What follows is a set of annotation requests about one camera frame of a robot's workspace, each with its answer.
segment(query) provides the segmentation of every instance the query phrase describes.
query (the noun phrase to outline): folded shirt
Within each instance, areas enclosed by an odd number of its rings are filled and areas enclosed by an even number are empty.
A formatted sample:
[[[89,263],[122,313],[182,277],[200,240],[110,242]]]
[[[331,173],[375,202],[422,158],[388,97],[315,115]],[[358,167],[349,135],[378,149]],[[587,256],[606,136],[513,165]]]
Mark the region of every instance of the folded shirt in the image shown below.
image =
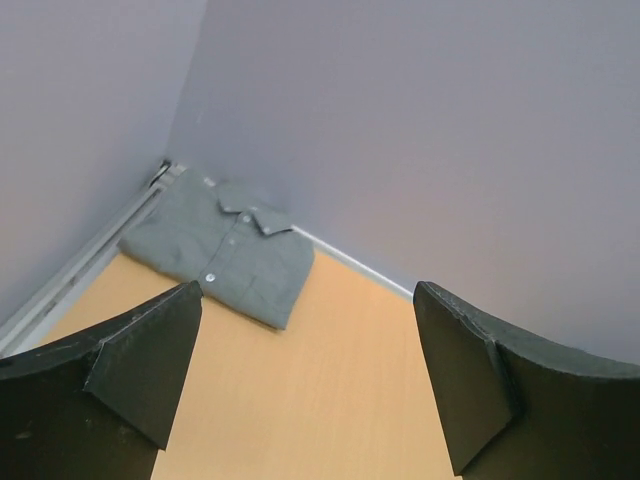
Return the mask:
[[[119,246],[160,273],[198,280],[205,295],[282,330],[314,259],[312,243],[285,214],[241,185],[210,186],[192,169]]]

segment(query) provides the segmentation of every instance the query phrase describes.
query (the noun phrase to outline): white wall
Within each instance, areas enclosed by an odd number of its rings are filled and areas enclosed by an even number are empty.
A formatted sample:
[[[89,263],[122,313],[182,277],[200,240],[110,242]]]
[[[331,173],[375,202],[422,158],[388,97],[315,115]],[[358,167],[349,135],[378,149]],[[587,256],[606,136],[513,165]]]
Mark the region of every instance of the white wall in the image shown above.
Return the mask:
[[[205,4],[0,4],[0,323],[157,168]]]
[[[168,151],[408,288],[640,362],[639,18],[635,0],[217,0]]]

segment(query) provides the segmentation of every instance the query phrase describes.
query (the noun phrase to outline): wooden surface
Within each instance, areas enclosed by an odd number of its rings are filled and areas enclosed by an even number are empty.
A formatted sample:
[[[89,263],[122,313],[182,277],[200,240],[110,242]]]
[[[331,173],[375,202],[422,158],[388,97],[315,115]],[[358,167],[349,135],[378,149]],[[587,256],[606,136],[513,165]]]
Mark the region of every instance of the wooden surface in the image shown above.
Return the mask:
[[[119,256],[45,342],[173,285]],[[318,253],[285,332],[203,306],[153,480],[454,478],[408,301]]]

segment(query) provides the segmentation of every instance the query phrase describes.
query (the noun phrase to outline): shirt collar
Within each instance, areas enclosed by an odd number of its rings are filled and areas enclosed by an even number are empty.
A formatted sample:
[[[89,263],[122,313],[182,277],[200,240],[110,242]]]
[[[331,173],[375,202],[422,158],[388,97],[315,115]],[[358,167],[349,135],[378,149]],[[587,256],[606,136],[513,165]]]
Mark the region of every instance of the shirt collar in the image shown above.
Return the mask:
[[[291,221],[287,215],[260,202],[242,185],[225,182],[214,188],[218,195],[218,204],[224,213],[250,212],[264,235],[270,236],[291,230]]]

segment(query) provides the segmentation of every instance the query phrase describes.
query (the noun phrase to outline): white baseboard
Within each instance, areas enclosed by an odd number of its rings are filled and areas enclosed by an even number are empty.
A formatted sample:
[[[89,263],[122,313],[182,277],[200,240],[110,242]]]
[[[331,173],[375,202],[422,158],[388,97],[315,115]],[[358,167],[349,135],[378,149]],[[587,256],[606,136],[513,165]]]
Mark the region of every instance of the white baseboard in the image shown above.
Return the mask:
[[[407,298],[409,300],[413,298],[413,294],[409,290],[404,288],[402,285],[399,285],[393,280],[391,280],[390,278],[385,277],[384,275],[377,272],[373,268],[367,267],[364,263],[359,262],[355,258],[347,255],[342,250],[337,249],[333,245],[328,244],[324,240],[319,239],[315,235],[310,234],[306,230],[303,230],[302,228],[296,225],[293,226],[293,229],[303,237],[307,237],[309,240],[311,240],[318,250],[335,258],[340,263],[345,264],[347,267],[351,268],[352,270],[355,270],[356,272],[364,275],[365,277],[370,278],[374,282],[382,285],[383,287],[388,288],[389,290],[396,293],[397,295],[400,295],[401,297]]]
[[[122,233],[151,212],[175,167],[155,178],[16,313],[0,325],[0,358],[36,346],[117,254]]]

